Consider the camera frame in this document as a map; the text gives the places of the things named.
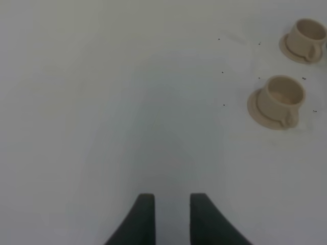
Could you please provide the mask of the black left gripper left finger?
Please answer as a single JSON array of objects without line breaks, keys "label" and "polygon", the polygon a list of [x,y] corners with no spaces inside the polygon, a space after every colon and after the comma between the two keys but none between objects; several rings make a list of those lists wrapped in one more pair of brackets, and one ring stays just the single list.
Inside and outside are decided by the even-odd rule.
[{"label": "black left gripper left finger", "polygon": [[105,245],[155,244],[155,196],[138,195],[120,226]]}]

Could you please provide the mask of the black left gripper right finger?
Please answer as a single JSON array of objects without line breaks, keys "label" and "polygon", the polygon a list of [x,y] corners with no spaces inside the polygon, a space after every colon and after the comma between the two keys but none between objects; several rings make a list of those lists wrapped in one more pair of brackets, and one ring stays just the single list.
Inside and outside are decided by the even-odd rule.
[{"label": "black left gripper right finger", "polygon": [[204,193],[190,196],[191,244],[250,245]]}]

